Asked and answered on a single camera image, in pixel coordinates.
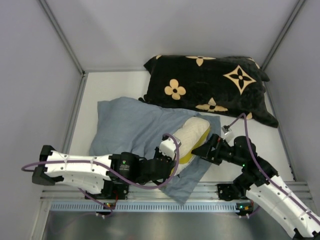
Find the cream yellow foam pillow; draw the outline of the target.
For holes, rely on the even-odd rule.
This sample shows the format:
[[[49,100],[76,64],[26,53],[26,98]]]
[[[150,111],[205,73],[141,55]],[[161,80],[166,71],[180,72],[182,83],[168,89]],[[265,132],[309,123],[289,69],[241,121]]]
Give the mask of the cream yellow foam pillow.
[[[180,140],[179,165],[174,176],[180,174],[194,161],[196,156],[192,151],[204,144],[210,130],[211,124],[208,120],[194,116],[173,133],[173,137]]]

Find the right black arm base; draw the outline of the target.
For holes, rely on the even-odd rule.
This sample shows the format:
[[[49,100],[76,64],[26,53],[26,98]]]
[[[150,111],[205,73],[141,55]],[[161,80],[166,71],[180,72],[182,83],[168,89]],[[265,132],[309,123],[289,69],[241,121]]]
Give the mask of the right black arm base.
[[[248,190],[250,190],[248,186],[235,183],[220,183],[217,185],[218,198],[224,201],[246,200]]]

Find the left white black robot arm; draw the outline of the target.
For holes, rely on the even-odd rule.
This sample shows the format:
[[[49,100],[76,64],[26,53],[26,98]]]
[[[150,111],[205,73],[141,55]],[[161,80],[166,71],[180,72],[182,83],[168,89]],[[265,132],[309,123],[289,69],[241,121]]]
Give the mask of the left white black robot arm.
[[[94,198],[123,194],[127,185],[164,183],[176,167],[177,148],[162,145],[154,157],[146,159],[130,152],[100,156],[69,155],[44,145],[32,183],[42,186],[68,185],[86,191]]]

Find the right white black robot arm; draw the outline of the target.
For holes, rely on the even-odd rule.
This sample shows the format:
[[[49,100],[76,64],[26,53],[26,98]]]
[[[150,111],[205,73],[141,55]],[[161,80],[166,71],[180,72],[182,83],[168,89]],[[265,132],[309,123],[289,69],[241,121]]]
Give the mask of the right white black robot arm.
[[[219,166],[223,161],[241,167],[232,183],[217,186],[218,198],[224,201],[248,199],[258,204],[276,220],[294,240],[318,240],[320,218],[290,190],[278,171],[258,156],[256,146],[246,136],[238,136],[233,145],[217,134],[192,154]]]

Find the beige green blue pillowcase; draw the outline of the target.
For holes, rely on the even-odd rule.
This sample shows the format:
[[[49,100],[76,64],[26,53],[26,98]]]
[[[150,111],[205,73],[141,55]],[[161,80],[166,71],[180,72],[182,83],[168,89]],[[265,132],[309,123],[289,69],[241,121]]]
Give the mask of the beige green blue pillowcase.
[[[173,135],[191,117],[209,121],[211,129],[206,140],[212,134],[221,133],[219,116],[201,115],[187,109],[162,108],[129,97],[99,101],[97,114],[97,130],[89,149],[90,156],[129,152],[152,159],[163,134]],[[188,187],[193,190],[210,165],[196,156],[187,168],[164,187],[177,184],[178,188]]]

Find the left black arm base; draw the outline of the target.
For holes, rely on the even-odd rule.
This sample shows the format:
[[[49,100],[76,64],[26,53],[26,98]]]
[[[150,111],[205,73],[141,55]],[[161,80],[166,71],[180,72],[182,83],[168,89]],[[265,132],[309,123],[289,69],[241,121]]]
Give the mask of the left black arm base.
[[[129,193],[129,186],[127,184],[105,181],[101,193],[92,194],[88,191],[85,191],[85,193],[96,200],[125,200]]]

